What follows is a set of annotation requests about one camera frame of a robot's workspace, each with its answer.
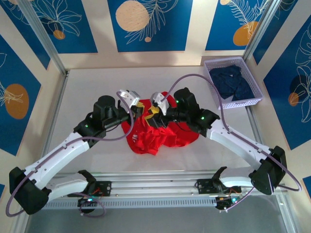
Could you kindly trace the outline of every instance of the navy clothing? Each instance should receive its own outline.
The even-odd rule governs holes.
[[[232,101],[255,98],[251,87],[242,77],[240,67],[232,65],[214,68],[209,74],[223,99],[230,96],[233,96]]]

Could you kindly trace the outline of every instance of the white line drawing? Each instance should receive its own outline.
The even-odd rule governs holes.
[[[296,106],[301,103],[302,123],[311,120],[311,69],[308,66],[311,62],[311,24],[303,33],[299,48],[297,49],[295,63],[298,65],[299,84],[289,97],[290,105]]]
[[[278,6],[274,16],[279,20],[281,12],[282,11],[289,11],[293,7],[295,1],[296,0],[282,0],[280,2],[280,5]]]
[[[19,7],[9,0],[1,0],[12,14],[23,23],[28,24]],[[57,39],[64,39],[65,33],[80,35],[75,23],[81,21],[82,15],[67,10],[67,0],[34,0],[31,2],[41,23],[49,34],[53,34]]]
[[[253,8],[250,7],[248,0],[220,0],[220,3],[221,5],[228,5],[231,7],[233,16],[239,20],[243,27],[247,28],[247,37],[250,39],[255,30],[254,22],[262,15],[269,1],[270,0],[263,0],[259,3],[259,0],[257,0]]]
[[[3,66],[5,63],[7,54],[5,53],[0,53],[0,68]],[[14,95],[13,93],[7,91],[2,83],[0,82],[0,106],[3,106],[5,102],[10,103],[11,100],[23,103],[23,100],[21,100],[23,94],[21,95]]]
[[[122,10],[122,5],[116,12],[116,18],[119,26],[127,31],[125,38],[128,38],[126,44],[130,44],[135,40],[150,42],[152,37],[156,35],[157,31],[160,31],[161,25],[165,26],[164,14],[173,9],[178,3],[178,0],[128,0],[122,5],[126,4],[127,8],[131,9],[131,12],[127,12],[127,15],[118,15],[118,10]],[[121,20],[128,20],[127,25],[122,25]],[[129,25],[136,23],[141,26],[139,30],[130,30]]]

